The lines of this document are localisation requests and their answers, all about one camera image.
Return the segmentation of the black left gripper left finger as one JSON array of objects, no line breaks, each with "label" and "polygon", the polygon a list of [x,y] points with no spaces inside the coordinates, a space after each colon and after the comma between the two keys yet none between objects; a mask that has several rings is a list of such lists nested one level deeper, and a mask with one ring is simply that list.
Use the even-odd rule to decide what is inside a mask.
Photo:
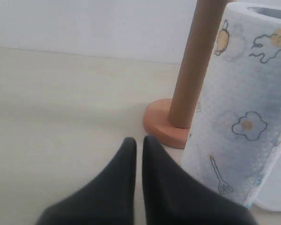
[{"label": "black left gripper left finger", "polygon": [[109,164],[86,186],[44,210],[38,225],[132,225],[137,145],[126,137]]}]

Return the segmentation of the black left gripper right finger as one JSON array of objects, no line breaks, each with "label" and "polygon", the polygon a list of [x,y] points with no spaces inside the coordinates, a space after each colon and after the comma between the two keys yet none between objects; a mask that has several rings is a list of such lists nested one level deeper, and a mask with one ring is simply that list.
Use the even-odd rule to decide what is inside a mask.
[{"label": "black left gripper right finger", "polygon": [[155,136],[142,151],[142,187],[148,225],[255,225],[253,215],[187,174]]}]

